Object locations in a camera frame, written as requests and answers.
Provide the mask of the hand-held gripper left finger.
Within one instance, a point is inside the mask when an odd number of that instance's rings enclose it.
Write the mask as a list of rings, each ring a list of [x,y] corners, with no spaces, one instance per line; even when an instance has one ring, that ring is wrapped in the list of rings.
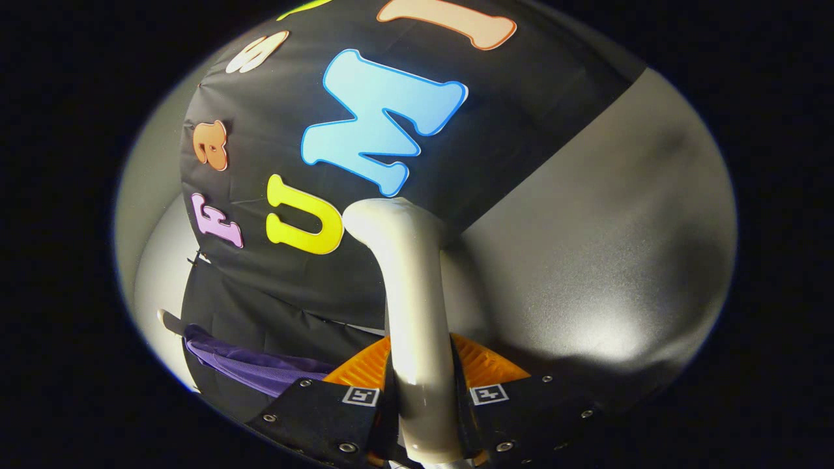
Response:
[[[385,337],[322,380],[295,380],[247,428],[321,466],[382,468],[398,461],[390,351]]]

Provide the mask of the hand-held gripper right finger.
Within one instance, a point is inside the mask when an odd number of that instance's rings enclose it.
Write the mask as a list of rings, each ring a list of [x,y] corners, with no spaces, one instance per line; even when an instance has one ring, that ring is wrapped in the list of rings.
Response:
[[[450,336],[459,438],[476,468],[596,468],[610,413],[553,372],[533,375],[459,334]]]

